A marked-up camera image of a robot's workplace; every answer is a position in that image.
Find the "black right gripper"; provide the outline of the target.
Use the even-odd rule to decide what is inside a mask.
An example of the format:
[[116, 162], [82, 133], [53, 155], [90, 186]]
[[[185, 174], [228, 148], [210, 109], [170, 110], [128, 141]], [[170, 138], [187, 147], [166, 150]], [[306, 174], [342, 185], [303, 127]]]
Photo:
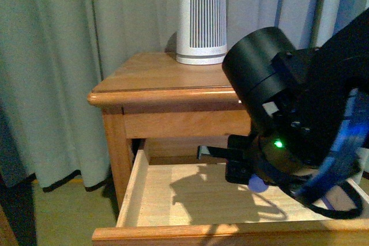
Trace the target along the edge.
[[274, 184], [258, 165], [260, 151], [256, 144], [256, 134], [248, 136], [230, 135], [227, 147], [201, 145], [197, 149], [197, 158], [203, 156], [225, 159], [225, 179], [235, 184]]

